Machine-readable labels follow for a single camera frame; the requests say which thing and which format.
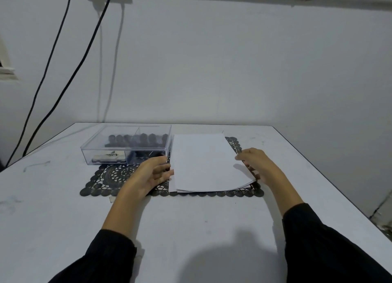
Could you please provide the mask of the person's left forearm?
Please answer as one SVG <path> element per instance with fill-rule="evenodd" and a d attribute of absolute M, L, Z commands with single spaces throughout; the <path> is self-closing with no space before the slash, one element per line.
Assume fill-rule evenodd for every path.
<path fill-rule="evenodd" d="M 48 283 L 130 283 L 137 248 L 131 240 L 135 216 L 151 187 L 124 185 L 85 254 Z"/>

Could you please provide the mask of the clear plastic organizer box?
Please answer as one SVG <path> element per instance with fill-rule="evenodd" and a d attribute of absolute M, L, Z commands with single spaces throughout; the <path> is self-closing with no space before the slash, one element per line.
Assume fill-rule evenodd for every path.
<path fill-rule="evenodd" d="M 94 155 L 107 151 L 124 151 L 126 156 L 126 163 L 116 165 L 140 165 L 151 157 L 167 156 L 169 157 L 170 148 L 172 144 L 172 125 L 170 124 L 105 124 L 98 132 L 96 132 L 86 143 L 81 146 L 81 151 L 84 155 L 85 161 L 88 165 L 95 165 L 91 163 Z M 169 139 L 165 148 L 118 148 L 105 147 L 104 144 L 108 142 L 110 135 L 140 135 L 142 133 L 156 135 L 168 134 Z"/>

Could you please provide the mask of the white paper sheets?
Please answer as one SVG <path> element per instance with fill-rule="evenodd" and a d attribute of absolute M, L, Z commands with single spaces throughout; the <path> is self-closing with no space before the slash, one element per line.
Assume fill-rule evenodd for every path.
<path fill-rule="evenodd" d="M 170 152 L 174 176 L 169 191 L 216 192 L 248 187 L 256 179 L 236 155 L 222 133 L 174 135 Z"/>

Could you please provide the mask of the black lace placemat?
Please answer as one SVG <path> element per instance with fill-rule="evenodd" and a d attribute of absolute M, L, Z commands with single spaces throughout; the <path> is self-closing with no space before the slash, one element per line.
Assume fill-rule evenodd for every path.
<path fill-rule="evenodd" d="M 94 176 L 86 183 L 86 186 L 81 189 L 80 195 L 86 196 L 117 196 L 120 188 L 124 182 L 132 175 L 138 166 L 128 165 L 107 165 L 99 166 Z M 149 196 L 209 196 L 209 197 L 263 197 L 264 191 L 261 189 L 260 184 L 256 181 L 249 186 L 230 191 L 209 191 L 209 192 L 169 192 L 169 184 L 174 181 L 166 181 L 156 186 L 149 192 Z"/>

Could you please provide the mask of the person's left hand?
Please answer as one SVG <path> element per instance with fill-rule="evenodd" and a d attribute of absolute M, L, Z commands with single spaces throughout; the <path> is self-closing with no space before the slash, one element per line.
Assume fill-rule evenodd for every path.
<path fill-rule="evenodd" d="M 141 201 L 152 189 L 166 181 L 156 181 L 156 173 L 164 170 L 172 170 L 167 162 L 156 167 L 146 167 L 144 162 L 140 164 L 135 172 L 124 183 L 117 198 Z"/>

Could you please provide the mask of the person's right hand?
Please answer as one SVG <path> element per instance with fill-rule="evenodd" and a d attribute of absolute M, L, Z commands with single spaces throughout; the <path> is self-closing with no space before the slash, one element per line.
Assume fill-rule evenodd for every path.
<path fill-rule="evenodd" d="M 245 150 L 253 150 L 254 157 L 252 162 L 244 162 L 246 167 L 251 171 L 258 172 L 257 179 L 264 184 L 271 186 L 283 183 L 287 180 L 281 169 L 266 155 L 266 153 L 257 148 L 248 148 Z"/>

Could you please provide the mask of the row of black binder clips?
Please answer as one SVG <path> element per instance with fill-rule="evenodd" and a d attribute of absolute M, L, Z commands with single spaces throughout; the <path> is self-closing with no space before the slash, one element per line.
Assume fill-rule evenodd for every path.
<path fill-rule="evenodd" d="M 169 139 L 168 134 L 156 135 L 154 133 L 140 135 L 110 135 L 105 147 L 118 148 L 165 148 Z"/>

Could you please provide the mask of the small white cardboard box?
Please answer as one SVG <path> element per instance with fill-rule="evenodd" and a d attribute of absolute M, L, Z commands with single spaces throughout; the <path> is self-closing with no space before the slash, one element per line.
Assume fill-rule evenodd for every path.
<path fill-rule="evenodd" d="M 126 156 L 124 151 L 107 151 L 94 155 L 91 159 L 92 164 L 124 164 Z"/>

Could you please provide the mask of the person's right forearm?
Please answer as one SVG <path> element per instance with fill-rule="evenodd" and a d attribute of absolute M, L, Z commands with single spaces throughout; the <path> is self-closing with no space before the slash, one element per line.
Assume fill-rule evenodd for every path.
<path fill-rule="evenodd" d="M 282 214 L 287 283 L 392 283 L 379 263 L 321 221 L 281 170 L 263 177 Z"/>

